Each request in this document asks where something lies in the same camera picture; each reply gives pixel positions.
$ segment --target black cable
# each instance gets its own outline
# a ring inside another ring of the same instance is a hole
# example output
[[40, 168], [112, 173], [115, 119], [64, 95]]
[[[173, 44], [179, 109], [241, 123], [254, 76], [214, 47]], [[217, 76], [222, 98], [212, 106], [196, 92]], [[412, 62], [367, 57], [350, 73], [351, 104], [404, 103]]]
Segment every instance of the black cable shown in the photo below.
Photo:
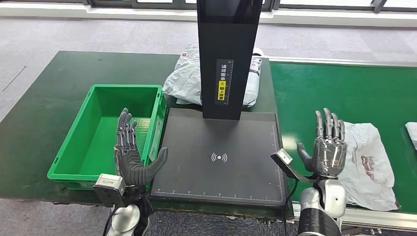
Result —
[[288, 195], [287, 199], [285, 200], [285, 205], [284, 205], [284, 233], [285, 236], [288, 236], [287, 234], [287, 207], [288, 207], [288, 201], [290, 200], [290, 198], [293, 196], [294, 192], [297, 189], [297, 185], [298, 185], [298, 179], [296, 179], [296, 183], [294, 184], [294, 188], [291, 191], [291, 193]]
[[106, 225], [104, 226], [104, 231], [103, 231], [103, 236], [106, 236], [107, 234], [107, 228], [109, 227], [109, 223], [110, 223], [110, 219], [112, 218], [112, 216], [115, 214], [116, 212], [116, 206], [115, 208], [110, 212], [109, 217], [107, 217], [107, 221], [106, 221]]

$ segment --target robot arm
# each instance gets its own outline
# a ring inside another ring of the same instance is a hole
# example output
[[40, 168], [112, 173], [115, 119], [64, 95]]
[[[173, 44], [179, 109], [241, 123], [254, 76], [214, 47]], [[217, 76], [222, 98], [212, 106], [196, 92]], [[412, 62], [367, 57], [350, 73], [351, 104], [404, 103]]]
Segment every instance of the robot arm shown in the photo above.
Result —
[[299, 236], [339, 236], [341, 217], [346, 209], [346, 188], [337, 176], [345, 166], [347, 145], [344, 142], [345, 128], [342, 120], [329, 109], [325, 111], [325, 129], [321, 113], [316, 111], [316, 139], [313, 156], [298, 144], [298, 154], [306, 170], [313, 173], [304, 177], [294, 171], [291, 156], [280, 149], [272, 159], [288, 177], [302, 182], [311, 182], [313, 187], [304, 189], [300, 196]]
[[[146, 184], [153, 180], [168, 157], [168, 149], [163, 147], [157, 159], [144, 166], [136, 146], [137, 121], [130, 123], [131, 118], [132, 114], [124, 108], [118, 120], [114, 146], [117, 176], [101, 174], [94, 185], [94, 190], [102, 203], [106, 207], [114, 207], [103, 233], [107, 236], [132, 236], [146, 233], [149, 215], [152, 213]], [[107, 231], [110, 217], [112, 222]]]

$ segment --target wireless charging symbol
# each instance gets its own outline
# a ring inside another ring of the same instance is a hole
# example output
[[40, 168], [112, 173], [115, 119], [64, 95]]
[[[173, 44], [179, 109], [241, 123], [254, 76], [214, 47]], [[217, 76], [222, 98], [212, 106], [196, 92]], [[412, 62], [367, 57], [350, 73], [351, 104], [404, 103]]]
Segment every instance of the wireless charging symbol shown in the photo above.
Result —
[[213, 154], [211, 155], [211, 161], [215, 162], [215, 161], [223, 161], [224, 163], [226, 163], [227, 161], [227, 155], [223, 154], [223, 155], [217, 155], [216, 153], [213, 152]]

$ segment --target yellow label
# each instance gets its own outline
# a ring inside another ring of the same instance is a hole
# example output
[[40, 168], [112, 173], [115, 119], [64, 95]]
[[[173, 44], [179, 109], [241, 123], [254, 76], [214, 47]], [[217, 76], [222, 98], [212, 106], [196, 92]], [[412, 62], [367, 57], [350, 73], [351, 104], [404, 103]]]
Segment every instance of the yellow label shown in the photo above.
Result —
[[217, 94], [217, 100], [224, 101], [225, 91], [226, 91], [226, 81], [220, 80], [219, 81], [219, 92]]

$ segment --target gray carpet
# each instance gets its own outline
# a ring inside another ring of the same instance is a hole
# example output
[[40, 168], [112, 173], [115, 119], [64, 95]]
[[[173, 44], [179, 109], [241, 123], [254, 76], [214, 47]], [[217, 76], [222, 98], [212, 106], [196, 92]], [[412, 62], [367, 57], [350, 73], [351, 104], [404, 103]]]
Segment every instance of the gray carpet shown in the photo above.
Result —
[[[0, 120], [58, 50], [179, 54], [198, 43], [189, 22], [0, 18]], [[417, 30], [260, 25], [256, 46], [269, 56], [417, 62]], [[0, 236], [99, 236], [109, 209], [0, 200]], [[157, 212], [152, 236], [283, 235], [254, 219]], [[296, 225], [289, 223], [291, 235]]]

